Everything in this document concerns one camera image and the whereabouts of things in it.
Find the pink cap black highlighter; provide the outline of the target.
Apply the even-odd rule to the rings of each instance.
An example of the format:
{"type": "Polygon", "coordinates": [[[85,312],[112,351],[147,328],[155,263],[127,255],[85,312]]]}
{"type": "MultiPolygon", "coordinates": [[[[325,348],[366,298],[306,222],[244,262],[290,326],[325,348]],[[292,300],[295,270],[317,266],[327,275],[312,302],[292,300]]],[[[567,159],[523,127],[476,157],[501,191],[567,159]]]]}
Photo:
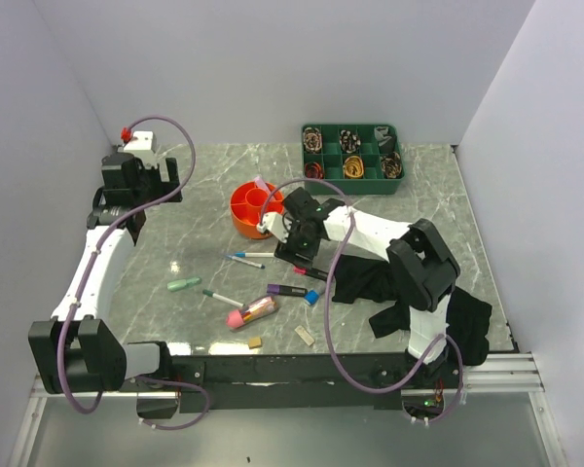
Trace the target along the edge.
{"type": "Polygon", "coordinates": [[[317,280],[322,280],[322,281],[326,281],[327,276],[328,276],[328,273],[326,271],[321,270],[321,269],[315,269],[315,268],[304,269],[304,268],[294,267],[293,270],[300,275],[308,276],[308,277],[311,277],[311,278],[314,278],[317,280]]]}

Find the orange round organizer container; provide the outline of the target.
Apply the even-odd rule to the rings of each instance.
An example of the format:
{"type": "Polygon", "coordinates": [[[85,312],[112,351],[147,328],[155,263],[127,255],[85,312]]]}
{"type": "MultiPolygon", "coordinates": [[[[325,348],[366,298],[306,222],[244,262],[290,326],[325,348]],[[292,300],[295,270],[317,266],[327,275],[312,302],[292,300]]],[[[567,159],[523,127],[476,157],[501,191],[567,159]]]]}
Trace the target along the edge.
{"type": "Polygon", "coordinates": [[[237,231],[249,239],[266,239],[270,233],[260,233],[257,230],[259,215],[267,195],[275,185],[266,183],[268,191],[264,191],[254,181],[240,185],[230,197],[230,212],[237,231]]]}

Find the lilac highlighter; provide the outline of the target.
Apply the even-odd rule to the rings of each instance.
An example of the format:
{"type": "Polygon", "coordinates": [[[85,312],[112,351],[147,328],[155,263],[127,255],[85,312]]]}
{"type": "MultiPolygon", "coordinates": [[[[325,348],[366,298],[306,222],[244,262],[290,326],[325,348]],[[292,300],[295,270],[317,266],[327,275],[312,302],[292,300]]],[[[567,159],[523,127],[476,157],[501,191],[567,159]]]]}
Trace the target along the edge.
{"type": "Polygon", "coordinates": [[[260,176],[256,176],[253,182],[257,188],[264,191],[267,195],[271,192],[269,185],[260,176]]]}

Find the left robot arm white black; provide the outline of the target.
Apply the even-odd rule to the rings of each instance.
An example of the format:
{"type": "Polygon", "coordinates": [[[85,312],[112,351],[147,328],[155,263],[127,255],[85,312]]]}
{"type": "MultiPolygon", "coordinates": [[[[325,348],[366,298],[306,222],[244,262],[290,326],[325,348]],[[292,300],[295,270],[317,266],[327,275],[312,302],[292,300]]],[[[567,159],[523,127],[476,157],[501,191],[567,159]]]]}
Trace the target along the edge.
{"type": "Polygon", "coordinates": [[[62,393],[63,380],[73,393],[116,391],[139,376],[155,391],[174,382],[165,342],[122,344],[107,324],[115,287],[146,222],[142,205],[158,198],[182,199],[177,161],[167,158],[164,163],[167,180],[158,165],[148,167],[134,154],[103,158],[103,184],[93,197],[79,266],[52,317],[33,322],[28,332],[47,392],[62,393]]]}

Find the thin blue tipped pen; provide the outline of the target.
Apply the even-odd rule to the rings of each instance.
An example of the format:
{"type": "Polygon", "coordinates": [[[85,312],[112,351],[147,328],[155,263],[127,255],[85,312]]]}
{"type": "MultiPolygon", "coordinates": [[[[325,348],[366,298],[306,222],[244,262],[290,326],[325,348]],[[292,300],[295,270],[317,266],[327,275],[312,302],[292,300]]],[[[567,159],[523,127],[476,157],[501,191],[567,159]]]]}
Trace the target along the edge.
{"type": "Polygon", "coordinates": [[[235,256],[235,255],[225,255],[225,258],[230,260],[230,261],[244,264],[244,265],[247,265],[247,266],[255,268],[255,269],[264,269],[266,267],[264,264],[257,263],[257,262],[248,260],[248,259],[243,258],[243,257],[235,256]]]}

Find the blue white pen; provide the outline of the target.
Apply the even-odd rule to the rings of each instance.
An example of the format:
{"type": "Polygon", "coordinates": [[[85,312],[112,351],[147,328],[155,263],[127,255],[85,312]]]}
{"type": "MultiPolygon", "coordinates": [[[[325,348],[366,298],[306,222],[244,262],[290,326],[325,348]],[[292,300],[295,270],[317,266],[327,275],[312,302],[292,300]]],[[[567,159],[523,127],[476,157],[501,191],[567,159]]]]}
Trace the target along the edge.
{"type": "Polygon", "coordinates": [[[233,256],[239,258],[273,258],[273,252],[236,252],[233,256]]]}

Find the purple cap black highlighter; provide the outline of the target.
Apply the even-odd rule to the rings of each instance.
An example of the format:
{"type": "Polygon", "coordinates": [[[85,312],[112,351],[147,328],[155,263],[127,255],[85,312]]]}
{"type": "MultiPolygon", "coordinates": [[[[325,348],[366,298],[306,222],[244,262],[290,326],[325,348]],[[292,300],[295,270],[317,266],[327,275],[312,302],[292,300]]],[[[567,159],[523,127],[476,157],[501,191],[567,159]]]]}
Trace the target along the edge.
{"type": "Polygon", "coordinates": [[[268,284],[267,293],[274,296],[299,297],[303,298],[308,290],[302,287],[288,286],[281,284],[268,284]]]}

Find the black cloth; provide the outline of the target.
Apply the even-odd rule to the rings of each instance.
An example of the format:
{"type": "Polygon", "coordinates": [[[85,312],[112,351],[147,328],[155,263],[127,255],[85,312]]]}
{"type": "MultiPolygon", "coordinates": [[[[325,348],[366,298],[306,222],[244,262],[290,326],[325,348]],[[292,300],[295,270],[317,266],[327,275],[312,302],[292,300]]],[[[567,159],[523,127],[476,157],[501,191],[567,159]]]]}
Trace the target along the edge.
{"type": "MultiPolygon", "coordinates": [[[[410,329],[409,308],[399,302],[395,276],[386,261],[343,255],[335,268],[334,303],[351,305],[357,299],[391,302],[369,318],[377,339],[410,329]]],[[[456,342],[465,366],[483,364],[490,352],[487,332],[493,307],[456,287],[447,309],[447,332],[456,342]]]]}

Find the clear pencil case pink cap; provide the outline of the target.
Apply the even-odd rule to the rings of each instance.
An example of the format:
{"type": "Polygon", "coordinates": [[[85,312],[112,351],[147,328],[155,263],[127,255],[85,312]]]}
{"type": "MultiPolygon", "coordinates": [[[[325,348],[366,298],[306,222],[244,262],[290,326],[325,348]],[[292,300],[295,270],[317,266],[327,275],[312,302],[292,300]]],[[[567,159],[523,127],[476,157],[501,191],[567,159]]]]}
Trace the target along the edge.
{"type": "Polygon", "coordinates": [[[273,296],[267,295],[231,311],[226,318],[230,329],[239,329],[261,317],[278,311],[279,305],[273,296]]]}

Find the green compartment tray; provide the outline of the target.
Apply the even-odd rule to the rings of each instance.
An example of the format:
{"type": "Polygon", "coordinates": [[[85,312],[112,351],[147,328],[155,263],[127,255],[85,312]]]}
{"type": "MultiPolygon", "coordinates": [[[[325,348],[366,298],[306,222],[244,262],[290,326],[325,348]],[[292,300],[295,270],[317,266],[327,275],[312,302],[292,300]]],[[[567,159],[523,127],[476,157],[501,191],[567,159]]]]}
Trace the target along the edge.
{"type": "Polygon", "coordinates": [[[315,124],[301,129],[302,174],[313,195],[393,195],[405,178],[400,138],[389,124],[315,124]]]}

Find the white eraser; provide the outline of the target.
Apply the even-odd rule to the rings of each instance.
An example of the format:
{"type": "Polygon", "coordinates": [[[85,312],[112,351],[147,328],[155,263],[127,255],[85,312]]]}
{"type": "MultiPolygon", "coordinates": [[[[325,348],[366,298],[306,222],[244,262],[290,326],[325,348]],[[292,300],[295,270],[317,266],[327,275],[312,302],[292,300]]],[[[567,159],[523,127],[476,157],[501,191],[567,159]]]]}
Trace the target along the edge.
{"type": "Polygon", "coordinates": [[[315,339],[313,336],[306,330],[305,327],[299,325],[295,328],[295,333],[299,336],[299,338],[307,345],[313,346],[315,343],[315,339]]]}

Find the green cap white pen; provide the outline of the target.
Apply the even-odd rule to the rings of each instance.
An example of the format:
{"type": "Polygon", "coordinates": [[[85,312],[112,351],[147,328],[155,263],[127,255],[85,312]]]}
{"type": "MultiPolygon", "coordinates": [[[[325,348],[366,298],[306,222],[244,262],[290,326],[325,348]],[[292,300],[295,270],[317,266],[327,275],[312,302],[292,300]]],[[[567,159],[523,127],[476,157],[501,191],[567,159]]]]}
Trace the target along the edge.
{"type": "Polygon", "coordinates": [[[219,302],[225,303],[227,305],[231,305],[231,306],[233,306],[235,308],[242,308],[242,307],[244,307],[244,303],[239,302],[239,301],[236,301],[236,300],[233,300],[233,299],[228,298],[228,297],[225,297],[225,296],[220,295],[220,294],[218,294],[216,292],[213,292],[211,290],[203,289],[202,290],[202,293],[205,296],[207,296],[208,298],[212,298],[214,300],[217,300],[219,302]]]}

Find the mint green correction tube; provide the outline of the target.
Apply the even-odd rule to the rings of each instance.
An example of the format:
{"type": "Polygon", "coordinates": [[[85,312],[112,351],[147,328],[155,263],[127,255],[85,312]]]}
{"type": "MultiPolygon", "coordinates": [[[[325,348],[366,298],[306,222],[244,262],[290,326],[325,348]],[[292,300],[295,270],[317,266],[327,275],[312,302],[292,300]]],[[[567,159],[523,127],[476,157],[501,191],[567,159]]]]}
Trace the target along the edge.
{"type": "Polygon", "coordinates": [[[168,282],[166,285],[166,289],[169,292],[178,292],[180,290],[188,289],[190,287],[194,287],[200,284],[201,278],[198,276],[193,276],[189,278],[176,279],[171,282],[168,282]]]}

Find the black base beam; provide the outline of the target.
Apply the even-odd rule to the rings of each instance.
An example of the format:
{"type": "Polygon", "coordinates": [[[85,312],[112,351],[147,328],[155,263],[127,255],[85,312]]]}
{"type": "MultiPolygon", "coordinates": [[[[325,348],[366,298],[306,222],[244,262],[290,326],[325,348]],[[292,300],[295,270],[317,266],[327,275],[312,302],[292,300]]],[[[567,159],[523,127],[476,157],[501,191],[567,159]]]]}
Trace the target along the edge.
{"type": "MultiPolygon", "coordinates": [[[[360,384],[384,388],[403,378],[414,365],[404,353],[350,353],[339,359],[360,384]]],[[[213,410],[372,407],[399,410],[401,393],[375,395],[356,389],[338,372],[328,354],[192,355],[171,357],[171,380],[207,391],[213,410]]],[[[458,370],[444,362],[434,370],[420,369],[403,389],[432,393],[439,386],[456,389],[458,370]]],[[[204,399],[195,389],[162,387],[126,381],[122,392],[170,391],[179,396],[180,413],[196,413],[204,399]]]]}

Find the aluminium rail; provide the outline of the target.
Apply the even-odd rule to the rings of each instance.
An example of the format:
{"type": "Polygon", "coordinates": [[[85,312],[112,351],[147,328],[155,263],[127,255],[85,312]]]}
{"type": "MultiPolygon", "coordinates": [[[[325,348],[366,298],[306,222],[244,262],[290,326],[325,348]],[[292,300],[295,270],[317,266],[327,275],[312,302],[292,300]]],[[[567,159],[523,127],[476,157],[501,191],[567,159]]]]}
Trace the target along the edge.
{"type": "MultiPolygon", "coordinates": [[[[345,369],[359,383],[388,387],[403,378],[407,363],[402,355],[387,353],[345,354],[340,357],[345,369]]],[[[327,388],[343,385],[351,389],[326,354],[301,355],[175,355],[177,374],[187,383],[216,389],[290,389],[302,384],[327,388]]],[[[416,374],[402,389],[414,394],[430,393],[442,386],[446,392],[461,385],[467,392],[536,392],[542,389],[539,372],[529,354],[493,353],[480,366],[459,369],[444,363],[433,375],[416,374]]]]}

